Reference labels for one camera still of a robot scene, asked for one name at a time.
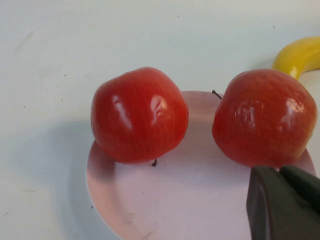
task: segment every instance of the white table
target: white table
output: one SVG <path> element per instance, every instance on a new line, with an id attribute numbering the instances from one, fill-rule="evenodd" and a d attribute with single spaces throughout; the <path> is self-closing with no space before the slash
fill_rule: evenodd
<path id="1" fill-rule="evenodd" d="M 319 35 L 318 0 L 2 0 L 0 239 L 100 239 L 86 192 L 91 100 L 142 66 L 181 90 L 223 93 Z M 320 106 L 320 71 L 300 81 Z M 307 148 L 320 173 L 320 127 Z"/>

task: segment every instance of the pink plate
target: pink plate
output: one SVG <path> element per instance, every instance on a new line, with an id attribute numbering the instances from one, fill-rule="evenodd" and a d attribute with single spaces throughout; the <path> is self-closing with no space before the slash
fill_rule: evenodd
<path id="1" fill-rule="evenodd" d="M 156 167 L 114 163 L 93 143 L 87 183 L 94 206 L 124 240 L 249 240 L 250 169 L 227 158 L 211 133 L 220 100 L 201 91 L 183 96 L 185 138 Z M 315 174 L 307 150 L 296 165 Z"/>

